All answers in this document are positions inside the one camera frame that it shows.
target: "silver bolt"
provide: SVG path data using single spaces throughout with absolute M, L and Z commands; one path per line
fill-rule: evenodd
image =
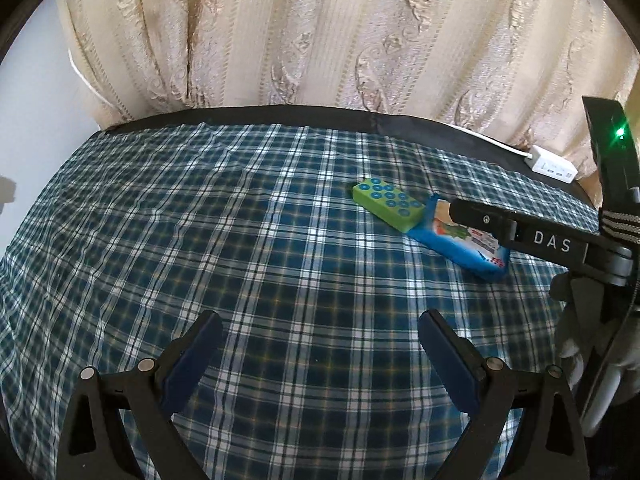
M 156 362 L 153 359 L 147 357 L 146 359 L 142 359 L 142 361 L 138 363 L 138 370 L 140 370 L 141 372 L 148 372 L 149 370 L 152 370 L 154 366 L 156 366 Z
M 82 369 L 82 371 L 80 372 L 80 378 L 84 380 L 91 379 L 94 376 L 94 374 L 95 374 L 95 370 L 90 366 L 88 366 L 87 368 Z
M 546 371 L 550 376 L 555 377 L 556 379 L 562 377 L 562 368 L 559 366 L 551 365 L 546 369 Z
M 486 366 L 489 370 L 499 372 L 504 367 L 504 361 L 499 357 L 488 357 L 486 359 Z

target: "tablecloth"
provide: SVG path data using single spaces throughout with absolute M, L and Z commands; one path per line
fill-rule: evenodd
M 517 173 L 393 137 L 279 124 L 95 136 L 0 262 L 0 387 L 20 457 L 54 477 L 79 371 L 158 356 L 203 309 L 225 344 L 174 424 L 210 478 L 430 478 L 468 421 L 417 339 L 437 308 L 484 355 L 553 360 L 562 269 L 512 254 L 485 283 L 353 202 L 378 176 L 595 230 Z M 155 471 L 124 421 L 148 478 Z M 512 415 L 486 476 L 513 438 Z

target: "snack package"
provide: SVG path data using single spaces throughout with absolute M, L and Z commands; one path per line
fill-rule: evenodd
M 449 215 L 449 202 L 439 195 L 433 195 L 425 206 L 422 222 L 408 231 L 407 236 L 488 282 L 505 275 L 510 250 L 489 233 L 456 224 Z

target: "green sponge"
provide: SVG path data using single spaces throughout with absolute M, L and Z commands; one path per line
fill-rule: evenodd
M 353 187 L 353 199 L 401 233 L 415 227 L 424 205 L 379 178 L 368 178 Z

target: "beige curtain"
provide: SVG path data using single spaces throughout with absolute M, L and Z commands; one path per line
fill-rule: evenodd
M 625 103 L 639 65 L 602 0 L 59 3 L 103 127 L 277 103 L 408 114 L 559 153 L 596 202 L 580 96 Z

